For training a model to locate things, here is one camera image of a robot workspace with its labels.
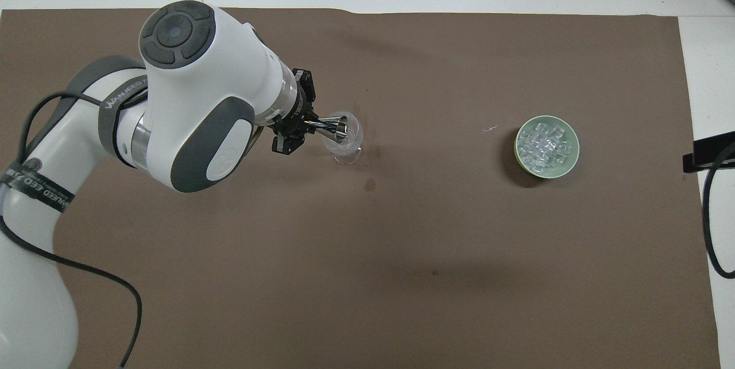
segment white robot link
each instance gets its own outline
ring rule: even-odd
[[[0,177],[0,367],[66,369],[78,324],[71,296],[48,260],[111,278],[52,252],[55,223],[84,179],[112,154],[184,193],[208,188],[273,129],[273,151],[291,154],[305,134],[347,137],[345,117],[318,118],[309,71],[287,68],[250,24],[197,1],[155,11],[140,32],[144,61],[106,57],[31,113],[16,159]],[[27,142],[37,111],[61,98]]]

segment brown mat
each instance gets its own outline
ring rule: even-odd
[[[103,163],[56,249],[141,291],[131,367],[719,366],[675,18],[229,11],[314,73],[317,112],[358,116],[365,154],[284,157],[266,131],[191,195]],[[137,55],[150,12],[3,11],[0,160],[42,95]],[[564,178],[512,155],[540,114],[580,137]],[[113,366],[132,298],[63,276],[72,367]]]

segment bowl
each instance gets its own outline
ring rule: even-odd
[[[533,167],[523,162],[518,152],[518,144],[521,142],[520,133],[527,128],[531,130],[535,129],[539,123],[546,123],[549,126],[561,126],[565,130],[562,141],[566,141],[571,146],[571,154],[567,155],[566,160],[561,165],[548,167],[543,170],[543,173],[533,172],[531,170]],[[530,175],[546,179],[559,178],[572,171],[572,168],[577,165],[577,160],[579,160],[579,138],[577,137],[577,132],[562,118],[552,115],[539,115],[525,121],[525,124],[518,130],[515,135],[515,141],[513,142],[513,153],[518,164],[523,167],[523,170],[530,173]]]

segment light green bowl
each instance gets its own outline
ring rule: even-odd
[[[523,131],[523,129],[526,129],[528,126],[535,127],[540,122],[548,123],[552,126],[559,125],[564,128],[564,130],[566,130],[564,134],[564,140],[569,142],[570,146],[573,147],[572,155],[569,155],[567,161],[565,161],[563,165],[559,165],[559,167],[546,168],[543,175],[539,175],[531,171],[531,167],[523,164],[520,161],[520,155],[518,155],[518,136]],[[579,138],[577,137],[577,132],[575,132],[574,129],[572,129],[572,127],[562,118],[553,117],[551,115],[539,115],[537,117],[529,119],[528,121],[525,121],[525,124],[523,124],[522,127],[518,130],[517,134],[515,134],[515,141],[513,142],[513,154],[515,154],[515,159],[518,161],[518,164],[520,164],[520,166],[523,167],[526,172],[530,173],[530,175],[546,179],[559,178],[569,171],[572,171],[572,168],[577,165],[577,160],[579,160]]]

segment dark spot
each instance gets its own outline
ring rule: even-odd
[[[372,178],[368,178],[367,181],[365,181],[365,191],[375,191],[375,188],[378,184],[375,183],[375,180]]]

